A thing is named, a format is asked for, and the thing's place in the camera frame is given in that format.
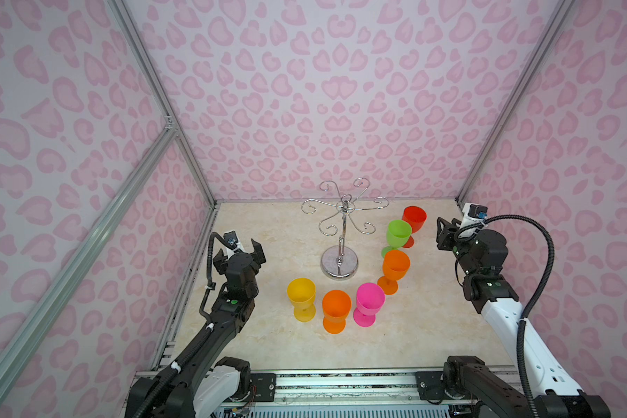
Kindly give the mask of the orange front wine glass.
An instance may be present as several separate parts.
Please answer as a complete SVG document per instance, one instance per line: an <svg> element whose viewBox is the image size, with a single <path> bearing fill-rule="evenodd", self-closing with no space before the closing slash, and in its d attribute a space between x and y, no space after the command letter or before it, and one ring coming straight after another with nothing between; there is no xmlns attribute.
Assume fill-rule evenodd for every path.
<svg viewBox="0 0 627 418"><path fill-rule="evenodd" d="M391 250L386 253L382 264L382 277L377 285L384 294L395 294L399 289L398 281L401 280L411 267L409 256L400 250Z"/></svg>

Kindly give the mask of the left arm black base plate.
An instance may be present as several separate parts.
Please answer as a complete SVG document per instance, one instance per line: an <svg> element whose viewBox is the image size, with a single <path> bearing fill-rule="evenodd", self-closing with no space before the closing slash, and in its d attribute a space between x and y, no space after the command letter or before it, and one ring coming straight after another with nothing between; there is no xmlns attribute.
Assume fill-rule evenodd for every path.
<svg viewBox="0 0 627 418"><path fill-rule="evenodd" d="M238 388L225 402L272 402L275 398L276 377L274 373L241 373Z"/></svg>

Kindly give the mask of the green plastic wine glass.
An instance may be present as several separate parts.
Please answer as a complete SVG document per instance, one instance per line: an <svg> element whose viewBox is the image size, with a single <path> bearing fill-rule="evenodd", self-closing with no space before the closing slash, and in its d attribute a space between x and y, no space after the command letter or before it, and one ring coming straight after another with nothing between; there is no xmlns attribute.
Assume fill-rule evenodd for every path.
<svg viewBox="0 0 627 418"><path fill-rule="evenodd" d="M388 245L381 250L381 256L385 257L388 252L404 247L412 232L412 227L407 221L401 219L390 221L387 231Z"/></svg>

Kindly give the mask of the orange back wine glass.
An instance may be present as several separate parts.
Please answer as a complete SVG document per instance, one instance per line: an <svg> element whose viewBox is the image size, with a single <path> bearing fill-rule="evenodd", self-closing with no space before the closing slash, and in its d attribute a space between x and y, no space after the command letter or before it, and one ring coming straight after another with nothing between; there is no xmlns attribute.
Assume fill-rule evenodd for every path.
<svg viewBox="0 0 627 418"><path fill-rule="evenodd" d="M350 296L341 290L328 292L322 300L323 327L329 334L341 333L347 324L352 308Z"/></svg>

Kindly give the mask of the orange wine glass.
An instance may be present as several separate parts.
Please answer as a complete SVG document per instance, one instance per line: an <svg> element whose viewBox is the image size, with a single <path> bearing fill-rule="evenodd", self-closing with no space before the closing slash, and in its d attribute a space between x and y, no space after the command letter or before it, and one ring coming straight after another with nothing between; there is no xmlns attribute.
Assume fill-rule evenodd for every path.
<svg viewBox="0 0 627 418"><path fill-rule="evenodd" d="M400 250L391 250L386 253L382 264L382 277L377 285L384 294L395 294L399 289L398 281L401 280L411 267L409 256Z"/></svg>
<svg viewBox="0 0 627 418"><path fill-rule="evenodd" d="M350 296L341 290L328 292L322 300L323 327L329 334L341 333L347 324L352 308Z"/></svg>

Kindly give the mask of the yellow plastic wine glass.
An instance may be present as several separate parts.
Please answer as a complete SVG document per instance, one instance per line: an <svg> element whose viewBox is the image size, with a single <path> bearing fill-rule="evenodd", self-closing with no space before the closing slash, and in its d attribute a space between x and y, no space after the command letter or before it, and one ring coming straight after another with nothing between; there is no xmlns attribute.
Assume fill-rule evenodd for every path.
<svg viewBox="0 0 627 418"><path fill-rule="evenodd" d="M294 310L294 317L299 322L310 322L315 318L315 284L307 278L291 281L287 287L287 297Z"/></svg>

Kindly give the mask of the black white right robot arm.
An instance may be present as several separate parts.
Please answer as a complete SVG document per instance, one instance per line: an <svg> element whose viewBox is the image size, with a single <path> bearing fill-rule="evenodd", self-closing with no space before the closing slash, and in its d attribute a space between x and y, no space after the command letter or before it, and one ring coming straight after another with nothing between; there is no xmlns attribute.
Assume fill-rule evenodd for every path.
<svg viewBox="0 0 627 418"><path fill-rule="evenodd" d="M599 395L589 395L564 369L529 320L548 284L555 261L555 245L547 229L534 219L505 215L534 226L545 239L547 259L542 277L527 303L522 303L503 277L507 240L489 224L502 216L478 216L471 224L438 218L436 244L454 254L463 296L490 325L511 356L521 388L515 389L489 370L476 356L451 355L442 371L442 393L451 398L470 396L478 407L499 417L609 417L610 407Z"/></svg>

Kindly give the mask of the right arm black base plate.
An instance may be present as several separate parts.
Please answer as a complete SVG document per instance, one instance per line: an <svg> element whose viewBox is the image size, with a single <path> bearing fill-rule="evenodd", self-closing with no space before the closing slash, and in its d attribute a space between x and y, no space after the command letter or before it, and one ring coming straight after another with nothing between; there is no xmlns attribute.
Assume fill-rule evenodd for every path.
<svg viewBox="0 0 627 418"><path fill-rule="evenodd" d="M456 371L416 372L416 388L421 401L433 405L452 401L485 402L484 398L468 391L464 392L459 383L460 375Z"/></svg>

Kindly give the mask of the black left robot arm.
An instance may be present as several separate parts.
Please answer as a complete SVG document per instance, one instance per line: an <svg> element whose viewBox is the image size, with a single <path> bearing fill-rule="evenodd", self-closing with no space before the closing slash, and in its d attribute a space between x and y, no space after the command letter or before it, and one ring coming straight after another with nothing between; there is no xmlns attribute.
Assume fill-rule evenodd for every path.
<svg viewBox="0 0 627 418"><path fill-rule="evenodd" d="M250 363L219 355L247 324L259 294L256 276L266 256L259 242L248 252L237 233L212 233L207 249L207 289L212 270L226 278L206 323L183 351L153 378L138 379L127 397L126 417L213 417L226 400L250 402Z"/></svg>

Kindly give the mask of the red plastic wine glass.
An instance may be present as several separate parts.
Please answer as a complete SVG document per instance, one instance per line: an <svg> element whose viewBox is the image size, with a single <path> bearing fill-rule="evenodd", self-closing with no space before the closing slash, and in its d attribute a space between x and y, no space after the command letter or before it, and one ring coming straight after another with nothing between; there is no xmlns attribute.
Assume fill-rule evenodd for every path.
<svg viewBox="0 0 627 418"><path fill-rule="evenodd" d="M402 214L402 220L407 222L411 226L412 233L409 236L404 248L411 248L415 243L414 234L421 230L425 221L428 219L428 214L424 209L417 206L406 207Z"/></svg>

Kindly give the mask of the pink plastic wine glass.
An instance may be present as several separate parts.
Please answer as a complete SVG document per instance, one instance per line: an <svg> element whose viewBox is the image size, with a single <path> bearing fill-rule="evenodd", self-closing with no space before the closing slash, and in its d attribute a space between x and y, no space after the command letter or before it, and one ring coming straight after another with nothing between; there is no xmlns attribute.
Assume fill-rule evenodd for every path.
<svg viewBox="0 0 627 418"><path fill-rule="evenodd" d="M386 301L383 289L375 283L362 284L356 292L355 323L360 327L371 327L376 322L376 315Z"/></svg>

